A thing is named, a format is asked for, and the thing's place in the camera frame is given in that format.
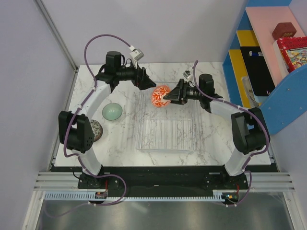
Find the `orange patterned bowl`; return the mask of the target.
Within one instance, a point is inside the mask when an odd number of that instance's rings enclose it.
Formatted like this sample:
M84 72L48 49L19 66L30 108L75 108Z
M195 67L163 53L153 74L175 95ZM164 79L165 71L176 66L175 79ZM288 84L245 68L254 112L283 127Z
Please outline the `orange patterned bowl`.
M164 96L166 96L170 91L170 88L166 85L161 85L154 89L151 95L152 105L157 108L168 106L171 101L164 99Z

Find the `green glass bowl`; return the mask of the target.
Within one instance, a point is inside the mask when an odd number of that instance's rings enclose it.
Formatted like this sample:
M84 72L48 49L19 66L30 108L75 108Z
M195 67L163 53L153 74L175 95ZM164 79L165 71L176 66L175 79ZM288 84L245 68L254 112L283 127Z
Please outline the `green glass bowl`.
M123 109L118 103L109 103L102 110L102 116L108 121L114 121L121 117Z

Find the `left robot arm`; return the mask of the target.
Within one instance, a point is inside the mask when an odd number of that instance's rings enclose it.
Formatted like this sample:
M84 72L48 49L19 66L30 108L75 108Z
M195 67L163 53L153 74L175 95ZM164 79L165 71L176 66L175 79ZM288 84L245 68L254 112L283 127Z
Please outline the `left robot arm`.
M59 141L63 144L66 158L76 156L83 172L89 176L89 184L101 188L105 176L100 174L102 164L96 158L92 147L94 133L90 121L100 104L106 99L121 81L131 81L139 90L153 88L156 84L150 79L145 68L138 65L143 57L140 49L130 53L131 64L126 67L121 63L122 54L109 51L105 64L98 74L94 75L94 84L88 94L71 110L61 111L59 121Z

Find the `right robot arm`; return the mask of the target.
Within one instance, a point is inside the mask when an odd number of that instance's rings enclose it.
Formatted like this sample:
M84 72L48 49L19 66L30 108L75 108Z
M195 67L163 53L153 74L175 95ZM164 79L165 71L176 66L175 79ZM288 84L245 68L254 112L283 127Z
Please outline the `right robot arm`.
M232 188L237 183L236 176L245 171L250 159L266 151L270 137L261 110L257 107L246 109L231 104L216 94L212 75L201 74L195 86L180 79L176 87L166 93L163 99L179 105L185 105L188 100L196 100L208 113L230 121L235 149L224 165L226 173L220 176L222 187Z

